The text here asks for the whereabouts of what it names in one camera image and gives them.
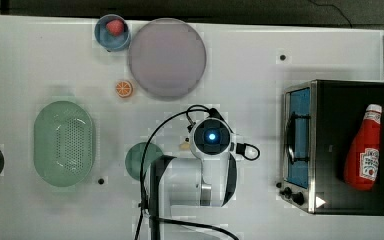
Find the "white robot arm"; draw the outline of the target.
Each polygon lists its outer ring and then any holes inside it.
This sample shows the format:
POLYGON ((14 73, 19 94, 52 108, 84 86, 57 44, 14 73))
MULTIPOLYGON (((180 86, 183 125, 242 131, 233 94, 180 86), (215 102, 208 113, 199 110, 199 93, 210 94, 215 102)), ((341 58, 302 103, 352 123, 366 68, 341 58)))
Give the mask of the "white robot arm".
POLYGON ((190 131, 190 158, 162 155, 146 172, 149 204, 222 207, 236 190, 235 139, 228 124, 208 117, 190 131))

